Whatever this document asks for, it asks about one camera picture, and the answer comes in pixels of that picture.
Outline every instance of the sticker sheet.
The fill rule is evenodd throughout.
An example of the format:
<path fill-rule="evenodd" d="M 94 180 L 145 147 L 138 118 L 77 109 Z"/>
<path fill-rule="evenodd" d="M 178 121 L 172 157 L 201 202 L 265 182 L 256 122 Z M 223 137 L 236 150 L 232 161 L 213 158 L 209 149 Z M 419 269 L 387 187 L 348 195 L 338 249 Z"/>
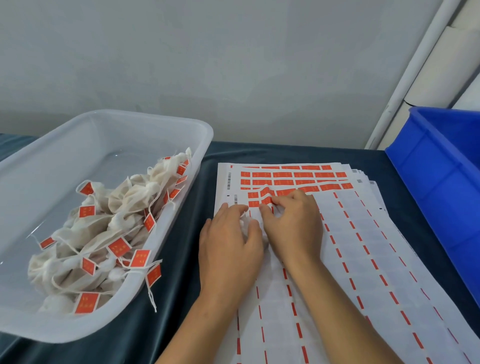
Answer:
<path fill-rule="evenodd" d="M 363 172 L 340 163 L 220 164 L 218 172 L 216 210 L 223 202 L 245 204 L 260 222 L 260 203 L 282 212 L 273 195 L 298 188 L 314 196 L 324 225 L 323 263 L 405 363 L 480 363 L 480 340 Z M 300 292 L 271 248 L 235 319 L 216 363 L 329 362 Z"/>

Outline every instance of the table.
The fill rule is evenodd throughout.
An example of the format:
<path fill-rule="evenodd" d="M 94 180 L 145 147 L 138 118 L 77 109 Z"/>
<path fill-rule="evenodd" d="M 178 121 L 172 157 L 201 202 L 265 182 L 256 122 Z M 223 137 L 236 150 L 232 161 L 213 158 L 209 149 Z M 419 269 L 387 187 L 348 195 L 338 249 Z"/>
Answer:
<path fill-rule="evenodd" d="M 0 135 L 0 158 L 34 138 Z M 414 199 L 383 151 L 212 142 L 197 179 L 164 244 L 162 278 L 146 288 L 111 323 L 65 344 L 45 344 L 0 334 L 0 364 L 154 363 L 200 292 L 198 236 L 213 217 L 217 163 L 348 163 L 378 183 L 388 213 L 477 335 L 480 309 L 436 239 Z"/>

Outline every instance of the blue crate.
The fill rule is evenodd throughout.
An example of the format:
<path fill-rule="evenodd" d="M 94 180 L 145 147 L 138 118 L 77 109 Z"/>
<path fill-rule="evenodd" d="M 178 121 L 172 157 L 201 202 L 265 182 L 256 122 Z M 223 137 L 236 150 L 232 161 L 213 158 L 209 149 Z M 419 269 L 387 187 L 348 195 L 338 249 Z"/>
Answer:
<path fill-rule="evenodd" d="M 411 108 L 385 152 L 480 305 L 480 112 Z"/>

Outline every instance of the forearm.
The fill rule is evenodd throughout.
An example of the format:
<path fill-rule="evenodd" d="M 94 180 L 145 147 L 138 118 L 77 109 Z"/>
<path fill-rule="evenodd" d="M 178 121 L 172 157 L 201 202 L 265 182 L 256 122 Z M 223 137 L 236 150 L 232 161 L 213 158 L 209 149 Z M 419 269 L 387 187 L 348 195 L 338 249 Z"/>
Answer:
<path fill-rule="evenodd" d="M 318 260 L 304 259 L 290 273 L 322 337 L 332 364 L 402 364 Z"/>
<path fill-rule="evenodd" d="M 211 364 L 234 313 L 200 295 L 156 364 Z"/>

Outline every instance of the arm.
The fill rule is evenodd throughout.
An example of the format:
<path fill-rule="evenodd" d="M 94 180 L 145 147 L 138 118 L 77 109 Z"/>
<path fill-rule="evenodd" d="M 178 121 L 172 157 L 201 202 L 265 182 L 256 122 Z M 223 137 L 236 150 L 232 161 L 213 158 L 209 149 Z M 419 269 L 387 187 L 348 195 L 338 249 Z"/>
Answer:
<path fill-rule="evenodd" d="M 240 216 L 245 205 L 223 204 L 200 232 L 200 295 L 156 364 L 211 363 L 228 325 L 257 278 L 263 260 L 262 230 L 249 224 L 245 243 Z"/>
<path fill-rule="evenodd" d="M 276 218 L 261 205 L 265 232 L 300 289 L 331 363 L 402 364 L 321 262 L 323 226 L 313 196 L 296 190 L 272 200 L 285 212 Z"/>

